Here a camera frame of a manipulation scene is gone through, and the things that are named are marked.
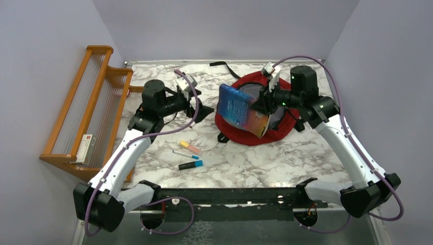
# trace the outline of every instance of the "marble tabletop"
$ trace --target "marble tabletop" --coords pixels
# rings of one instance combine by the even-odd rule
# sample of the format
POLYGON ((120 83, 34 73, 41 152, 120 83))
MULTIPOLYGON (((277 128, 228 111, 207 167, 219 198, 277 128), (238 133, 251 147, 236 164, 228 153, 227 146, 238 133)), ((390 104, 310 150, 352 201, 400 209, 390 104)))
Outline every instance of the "marble tabletop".
MULTIPOLYGON (((290 68, 300 63, 281 64, 281 78, 289 81, 290 68)), ((319 65, 310 65, 318 75, 320 93, 331 96, 331 91, 319 65)), ((240 76, 258 71, 263 64, 231 64, 240 76)), ((166 87, 175 90, 174 69, 191 74, 198 82, 197 89, 203 104, 216 108, 219 86, 231 85, 236 79, 225 66, 209 67, 208 64, 141 64, 133 65, 133 86, 143 86, 151 79, 164 81, 166 87)), ((141 94, 132 93, 125 102, 115 148, 127 130, 130 118, 141 103, 141 94)), ((214 122, 215 113, 209 115, 192 129, 179 133, 158 136, 154 143, 140 156, 132 178, 127 186, 148 180, 162 187, 181 188, 230 188, 230 187, 292 187, 310 177, 331 182, 347 182, 349 177, 328 143, 311 127, 305 124, 301 133, 292 130, 283 140, 258 146, 245 146, 229 141, 218 143, 219 130, 214 122), (179 141, 185 140, 199 148, 205 157, 204 166, 178 170, 178 165, 188 159, 172 153, 184 151, 179 141)), ((183 113, 163 128, 177 129, 190 119, 183 113)))

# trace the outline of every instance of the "book cover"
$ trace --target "book cover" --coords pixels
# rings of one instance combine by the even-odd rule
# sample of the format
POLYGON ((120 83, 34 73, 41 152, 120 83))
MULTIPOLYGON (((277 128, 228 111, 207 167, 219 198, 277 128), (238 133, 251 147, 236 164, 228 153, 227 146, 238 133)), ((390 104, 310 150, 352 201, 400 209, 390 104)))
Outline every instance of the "book cover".
POLYGON ((225 121, 247 130, 262 138, 268 129, 270 116, 263 115, 250 106, 257 100, 227 84, 220 86, 217 111, 225 121))

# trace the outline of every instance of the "wall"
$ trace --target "wall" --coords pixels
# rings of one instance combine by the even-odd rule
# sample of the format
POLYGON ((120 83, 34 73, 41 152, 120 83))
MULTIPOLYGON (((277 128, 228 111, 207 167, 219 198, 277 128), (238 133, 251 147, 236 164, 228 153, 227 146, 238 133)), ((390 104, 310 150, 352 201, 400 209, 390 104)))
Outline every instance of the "wall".
POLYGON ((116 47, 86 0, 0 1, 0 33, 0 244, 70 244, 79 180, 38 157, 86 46, 116 47))
POLYGON ((358 0, 93 0, 123 58, 327 58, 358 0))
MULTIPOLYGON (((402 179, 405 215, 386 223, 393 244, 433 238, 432 12, 432 1, 361 0, 326 62, 351 128, 402 179)), ((396 202, 383 212, 396 215, 396 202)))

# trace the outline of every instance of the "red backpack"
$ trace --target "red backpack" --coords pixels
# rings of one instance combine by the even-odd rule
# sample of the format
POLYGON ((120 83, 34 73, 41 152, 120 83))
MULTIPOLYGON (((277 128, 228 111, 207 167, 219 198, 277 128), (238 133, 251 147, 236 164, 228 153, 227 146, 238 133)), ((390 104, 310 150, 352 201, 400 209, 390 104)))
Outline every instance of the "red backpack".
MULTIPOLYGON (((233 83, 231 86, 254 97, 258 97, 260 89, 265 87, 268 82, 268 79, 263 76, 260 71, 256 71, 241 78, 224 61, 210 63, 209 65, 226 65, 230 74, 238 79, 238 81, 233 83)), ((279 86, 282 89, 291 88, 290 83, 281 78, 279 80, 279 86)), ((215 124, 221 131, 218 135, 218 141, 221 143, 227 143, 229 140, 232 140, 236 143, 249 146, 279 141, 290 133, 295 125, 300 126, 302 124, 302 122, 297 124, 297 122, 299 122, 298 118, 299 112, 297 110, 284 109, 282 107, 279 108, 271 117, 271 122, 269 123, 269 128, 265 135, 260 139, 246 130, 229 124, 217 112, 215 115, 215 124)))

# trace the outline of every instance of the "white pen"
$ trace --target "white pen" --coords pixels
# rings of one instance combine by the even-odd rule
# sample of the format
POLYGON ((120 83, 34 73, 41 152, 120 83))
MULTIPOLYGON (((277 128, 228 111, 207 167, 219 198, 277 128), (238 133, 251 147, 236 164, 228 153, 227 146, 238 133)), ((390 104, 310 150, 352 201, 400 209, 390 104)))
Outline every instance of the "white pen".
POLYGON ((198 156, 186 154, 186 153, 183 153, 183 152, 178 152, 178 151, 175 151, 175 150, 173 150, 173 153, 176 154, 176 155, 180 155, 180 156, 184 156, 184 157, 189 157, 189 158, 193 158, 193 159, 198 159, 199 158, 198 156))

